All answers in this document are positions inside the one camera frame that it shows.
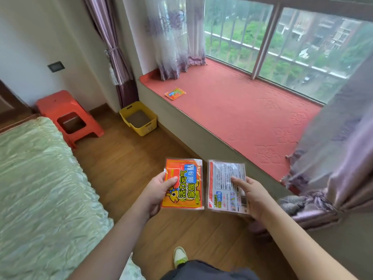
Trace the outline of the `person's right hand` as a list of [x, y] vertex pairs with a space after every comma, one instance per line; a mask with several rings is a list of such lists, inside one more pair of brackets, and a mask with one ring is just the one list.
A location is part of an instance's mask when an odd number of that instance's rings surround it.
[[277, 202], [258, 181], [245, 177], [247, 192], [245, 193], [250, 216], [260, 222], [266, 222], [272, 213], [277, 210]]

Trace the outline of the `person's left hand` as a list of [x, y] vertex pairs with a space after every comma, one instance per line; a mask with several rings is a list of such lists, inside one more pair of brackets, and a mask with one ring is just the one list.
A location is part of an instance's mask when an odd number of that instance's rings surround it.
[[151, 179], [140, 195], [140, 204], [144, 206], [148, 219], [154, 217], [160, 211], [162, 200], [167, 192], [162, 192], [160, 185], [165, 181], [165, 172], [161, 172]]

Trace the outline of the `white printed heat pad packet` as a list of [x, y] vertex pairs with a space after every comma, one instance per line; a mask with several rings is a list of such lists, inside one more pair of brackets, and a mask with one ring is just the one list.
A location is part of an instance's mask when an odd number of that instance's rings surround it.
[[245, 164], [209, 160], [207, 209], [248, 216], [248, 203], [245, 193], [231, 181], [231, 177], [244, 179], [245, 176]]

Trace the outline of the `orange heat pad packet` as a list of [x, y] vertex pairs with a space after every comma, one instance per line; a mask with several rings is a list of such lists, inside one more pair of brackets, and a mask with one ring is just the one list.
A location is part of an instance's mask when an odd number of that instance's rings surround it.
[[203, 160], [167, 158], [165, 180], [177, 177], [162, 200], [162, 208], [204, 210]]

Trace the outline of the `person's left forearm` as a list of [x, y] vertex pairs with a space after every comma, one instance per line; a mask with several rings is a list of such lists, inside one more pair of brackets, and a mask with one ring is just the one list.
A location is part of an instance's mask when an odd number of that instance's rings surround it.
[[119, 280], [149, 218], [149, 203], [137, 199], [67, 280]]

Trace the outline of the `person's right forearm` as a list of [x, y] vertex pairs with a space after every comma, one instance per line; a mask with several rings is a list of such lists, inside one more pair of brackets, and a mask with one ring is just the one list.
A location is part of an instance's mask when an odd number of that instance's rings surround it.
[[299, 280], [358, 280], [277, 204], [259, 218]]

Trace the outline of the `yellow plastic basket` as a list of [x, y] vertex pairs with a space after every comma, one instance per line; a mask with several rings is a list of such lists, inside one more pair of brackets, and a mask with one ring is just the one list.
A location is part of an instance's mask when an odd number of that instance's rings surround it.
[[157, 115], [141, 101], [136, 101], [119, 111], [123, 121], [143, 137], [157, 128]]

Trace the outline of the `white green shoe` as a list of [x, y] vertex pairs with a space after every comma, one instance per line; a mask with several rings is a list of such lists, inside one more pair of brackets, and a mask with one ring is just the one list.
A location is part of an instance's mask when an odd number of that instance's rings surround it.
[[178, 268], [180, 265], [184, 265], [189, 261], [187, 254], [185, 250], [178, 246], [175, 248], [174, 253], [173, 253], [173, 264], [174, 268]]

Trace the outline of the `small orange packet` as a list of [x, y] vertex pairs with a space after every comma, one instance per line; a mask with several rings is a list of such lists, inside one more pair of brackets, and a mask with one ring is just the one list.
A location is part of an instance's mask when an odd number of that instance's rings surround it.
[[166, 92], [164, 95], [166, 98], [170, 99], [171, 101], [174, 101], [185, 94], [186, 92], [182, 90], [181, 88], [175, 88], [169, 92]]

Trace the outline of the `purple sheer curtain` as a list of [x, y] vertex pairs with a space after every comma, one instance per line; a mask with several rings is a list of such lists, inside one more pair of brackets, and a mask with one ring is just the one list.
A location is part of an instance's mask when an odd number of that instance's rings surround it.
[[277, 203], [303, 229], [373, 213], [373, 52], [308, 124]]

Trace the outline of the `pale green bed cover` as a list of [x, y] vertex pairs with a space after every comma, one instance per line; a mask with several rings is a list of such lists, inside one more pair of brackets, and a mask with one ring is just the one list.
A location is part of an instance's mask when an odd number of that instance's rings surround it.
[[0, 280], [66, 280], [113, 226], [50, 119], [0, 135]]

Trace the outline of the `purple drape curtain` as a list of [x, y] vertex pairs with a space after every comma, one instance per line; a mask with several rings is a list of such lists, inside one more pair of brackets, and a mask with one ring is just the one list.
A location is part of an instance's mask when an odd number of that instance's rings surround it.
[[111, 0], [83, 0], [90, 19], [106, 46], [105, 54], [113, 70], [120, 108], [139, 100], [134, 74], [122, 49], [116, 30]]

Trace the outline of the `sheer floral curtain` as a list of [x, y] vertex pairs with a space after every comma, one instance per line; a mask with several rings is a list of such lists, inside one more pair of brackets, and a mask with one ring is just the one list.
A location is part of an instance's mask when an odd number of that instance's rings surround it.
[[205, 0], [145, 0], [162, 81], [176, 80], [190, 66], [206, 65]]

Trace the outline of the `wooden headboard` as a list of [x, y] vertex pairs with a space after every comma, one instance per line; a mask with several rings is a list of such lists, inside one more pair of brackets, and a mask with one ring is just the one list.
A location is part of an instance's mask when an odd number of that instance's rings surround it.
[[0, 80], [0, 134], [38, 117], [39, 114], [35, 110], [13, 94]]

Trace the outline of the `window frame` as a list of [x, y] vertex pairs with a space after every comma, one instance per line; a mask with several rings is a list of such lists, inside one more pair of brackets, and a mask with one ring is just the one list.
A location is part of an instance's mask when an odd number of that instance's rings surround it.
[[204, 0], [208, 59], [327, 104], [373, 53], [373, 0]]

